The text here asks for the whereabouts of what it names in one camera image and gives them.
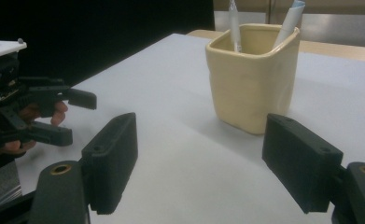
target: ceramic cup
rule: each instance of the ceramic cup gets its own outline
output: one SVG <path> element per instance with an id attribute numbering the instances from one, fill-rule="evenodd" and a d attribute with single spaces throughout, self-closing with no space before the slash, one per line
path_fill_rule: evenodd
<path id="1" fill-rule="evenodd" d="M 280 29 L 280 25 L 240 25 L 241 53 L 233 51 L 230 31 L 205 47 L 217 116 L 248 133 L 264 133 L 267 114 L 286 115 L 289 109 L 300 31 L 295 28 L 272 49 Z"/>

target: pencil holder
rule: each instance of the pencil holder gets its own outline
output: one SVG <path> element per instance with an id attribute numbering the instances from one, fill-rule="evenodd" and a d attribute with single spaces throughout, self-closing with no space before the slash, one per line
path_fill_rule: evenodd
<path id="1" fill-rule="evenodd" d="M 206 47 L 210 85 L 217 116 L 248 133 L 262 134 L 269 113 L 289 109 L 300 31 L 273 49 L 280 25 L 240 25 L 241 53 L 233 51 L 230 31 Z"/>

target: white table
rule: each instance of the white table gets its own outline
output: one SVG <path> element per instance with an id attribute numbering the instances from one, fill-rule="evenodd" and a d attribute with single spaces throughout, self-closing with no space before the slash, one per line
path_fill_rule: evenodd
<path id="1" fill-rule="evenodd" d="M 214 112 L 204 46 L 170 35 L 76 89 L 98 109 L 69 106 L 63 126 L 74 144 L 38 144 L 17 160 L 22 191 L 42 169 L 78 160 L 112 118 L 135 112 L 139 158 L 116 212 L 92 223 L 321 223 L 333 210 L 305 215 L 261 159 L 263 136 L 220 121 Z M 344 152 L 343 166 L 365 161 L 365 62 L 300 53 L 288 116 Z"/>

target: human hand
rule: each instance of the human hand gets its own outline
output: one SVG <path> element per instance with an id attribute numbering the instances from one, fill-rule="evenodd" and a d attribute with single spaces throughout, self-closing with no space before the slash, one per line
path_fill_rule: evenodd
<path id="1" fill-rule="evenodd" d="M 54 114 L 50 120 L 50 123 L 54 126 L 58 126 L 65 119 L 65 112 L 68 110 L 68 107 L 64 102 L 57 102 L 54 105 L 54 109 Z M 37 104 L 30 104 L 19 113 L 19 116 L 27 123 L 31 122 L 34 119 L 40 117 L 39 106 Z M 34 147 L 35 144 L 35 141 L 30 141 L 23 144 L 21 144 L 20 141 L 8 142 L 0 148 L 0 154 L 21 154 L 28 149 Z"/>

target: cream ceramic pot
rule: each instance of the cream ceramic pot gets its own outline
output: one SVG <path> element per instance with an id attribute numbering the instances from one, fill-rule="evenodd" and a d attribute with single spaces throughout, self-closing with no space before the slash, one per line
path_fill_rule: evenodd
<path id="1" fill-rule="evenodd" d="M 217 116 L 248 133 L 264 133 L 269 113 L 288 112 L 300 31 L 295 28 L 272 49 L 280 29 L 280 25 L 241 25 L 241 53 L 233 51 L 230 31 L 205 47 Z"/>

